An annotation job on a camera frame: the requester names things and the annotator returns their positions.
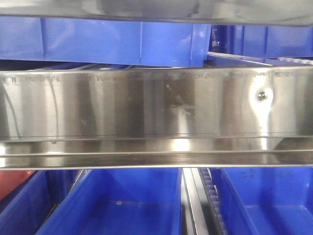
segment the screw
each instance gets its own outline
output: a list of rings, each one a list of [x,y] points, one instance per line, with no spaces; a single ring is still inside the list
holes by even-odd
[[[265,92],[260,92],[260,93],[258,93],[258,100],[259,100],[259,101],[266,100],[267,97],[268,97],[268,96],[266,95]]]

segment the metal rail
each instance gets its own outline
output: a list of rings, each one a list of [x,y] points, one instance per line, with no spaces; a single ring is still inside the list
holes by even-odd
[[[311,0],[1,0],[0,15],[148,22],[313,25]]]
[[[207,67],[266,67],[266,66],[300,66],[294,61],[283,61],[275,59],[258,58],[251,56],[232,55],[224,53],[209,52],[208,60],[205,62]]]
[[[198,171],[209,205],[206,216],[208,227],[214,232],[214,234],[228,235],[220,210],[220,200],[216,187],[213,185],[210,170],[208,168],[199,168]]]
[[[213,235],[209,232],[205,220],[205,210],[208,210],[208,201],[205,196],[203,183],[198,179],[200,176],[196,171],[197,169],[184,168],[182,172],[182,234]]]
[[[313,67],[0,72],[0,168],[313,165]]]

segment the blue storage bin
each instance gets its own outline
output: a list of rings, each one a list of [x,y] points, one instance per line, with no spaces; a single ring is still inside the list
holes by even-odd
[[[37,235],[178,235],[176,168],[90,171]]]
[[[7,205],[0,212],[1,235],[33,235],[39,229],[53,207],[45,173],[35,172],[17,193],[13,192],[11,201],[4,201]]]
[[[212,171],[230,235],[313,234],[313,168]]]
[[[36,171],[0,201],[0,234],[33,235],[67,196],[77,170]]]
[[[0,59],[44,60],[41,20],[0,17]]]
[[[312,57],[313,27],[214,25],[220,52],[261,58]]]
[[[201,67],[211,25],[0,17],[0,59]]]
[[[46,173],[53,204],[60,204],[71,190],[77,170],[49,170]]]

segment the stainless steel shelf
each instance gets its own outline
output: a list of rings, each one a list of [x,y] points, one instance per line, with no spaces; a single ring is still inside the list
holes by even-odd
[[[313,67],[0,72],[0,168],[313,165]]]
[[[311,0],[1,0],[0,15],[148,22],[313,25]]]

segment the shelving rack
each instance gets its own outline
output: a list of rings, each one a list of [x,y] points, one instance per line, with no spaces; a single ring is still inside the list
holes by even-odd
[[[311,1],[243,2],[4,0],[0,15],[313,25]],[[310,65],[218,53],[192,69],[18,63],[0,71],[0,169],[185,167],[188,235],[227,234],[209,171],[189,167],[313,165]]]

